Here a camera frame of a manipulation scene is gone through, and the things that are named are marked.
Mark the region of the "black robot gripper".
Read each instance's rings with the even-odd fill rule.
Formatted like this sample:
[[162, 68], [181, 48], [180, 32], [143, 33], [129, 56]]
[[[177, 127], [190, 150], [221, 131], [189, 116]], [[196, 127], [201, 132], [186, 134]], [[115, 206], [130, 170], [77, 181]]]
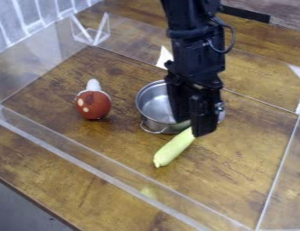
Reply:
[[218, 126], [222, 103], [218, 74], [225, 70], [224, 29], [169, 29], [168, 35], [173, 60], [165, 63], [169, 70], [165, 80], [172, 114], [178, 123], [190, 118], [193, 135], [200, 137], [213, 133]]

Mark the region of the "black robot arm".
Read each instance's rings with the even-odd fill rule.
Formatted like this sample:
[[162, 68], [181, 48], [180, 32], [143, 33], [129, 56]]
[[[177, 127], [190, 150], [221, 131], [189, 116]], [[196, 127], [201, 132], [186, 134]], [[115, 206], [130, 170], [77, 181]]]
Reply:
[[168, 17], [173, 59], [165, 63], [169, 102], [178, 122], [196, 137], [217, 130], [224, 111], [218, 77], [225, 70], [224, 26], [216, 23], [220, 0], [161, 0]]

